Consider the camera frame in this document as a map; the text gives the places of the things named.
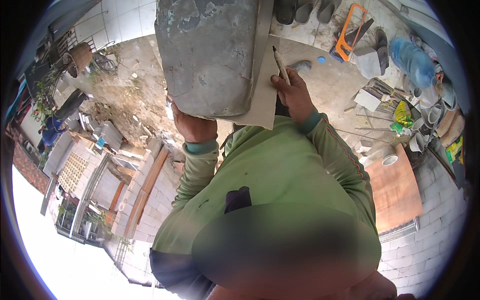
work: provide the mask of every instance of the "sky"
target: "sky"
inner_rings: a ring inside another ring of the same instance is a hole
[[[15,167],[12,167],[12,181],[15,212],[25,248],[57,299],[180,299],[164,289],[129,284],[105,250],[59,235],[49,214],[40,214],[43,194]]]

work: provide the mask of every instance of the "hand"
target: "hand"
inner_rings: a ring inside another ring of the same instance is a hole
[[[272,75],[270,80],[278,91],[278,97],[293,120],[302,124],[313,110],[313,103],[308,94],[307,85],[294,69],[287,69],[288,85],[282,78]]]
[[[172,101],[173,120],[175,127],[186,142],[203,143],[216,139],[216,120],[207,120],[184,114],[173,102],[172,96],[167,95]]]

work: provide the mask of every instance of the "shirt cuff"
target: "shirt cuff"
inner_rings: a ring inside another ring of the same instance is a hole
[[[300,125],[300,129],[304,134],[309,134],[318,122],[322,118],[322,115],[318,113],[317,108],[313,107],[312,112],[308,115],[307,119]]]
[[[207,154],[216,149],[216,139],[203,143],[189,143],[185,142],[185,150],[194,155]]]

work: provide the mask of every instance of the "orange hacksaw frame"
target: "orange hacksaw frame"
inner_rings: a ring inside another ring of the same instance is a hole
[[[347,26],[348,26],[348,23],[350,22],[350,17],[352,16],[353,9],[355,7],[358,7],[363,11],[363,16],[362,16],[362,19],[361,19],[359,29],[357,31],[357,35],[355,36],[355,39],[353,40],[352,46],[350,47],[347,44],[347,42],[345,41],[345,32],[347,31]],[[355,42],[357,42],[357,37],[359,36],[361,26],[363,25],[363,21],[365,21],[366,16],[367,16],[367,10],[364,9],[363,7],[361,7],[360,5],[358,5],[356,3],[353,3],[352,6],[350,6],[350,11],[348,11],[348,15],[347,15],[347,20],[345,21],[345,24],[343,25],[342,32],[340,33],[340,36],[338,37],[338,41],[335,45],[335,50],[337,50],[337,52],[340,54],[341,58],[343,58],[344,61],[348,60],[348,55],[342,49],[342,46],[347,50],[350,50],[350,51],[353,50],[353,47],[355,46]]]

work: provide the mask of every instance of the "plastic bottle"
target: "plastic bottle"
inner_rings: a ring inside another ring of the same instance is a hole
[[[409,40],[394,38],[390,42],[390,57],[416,87],[426,89],[432,85],[435,77],[432,59]]]

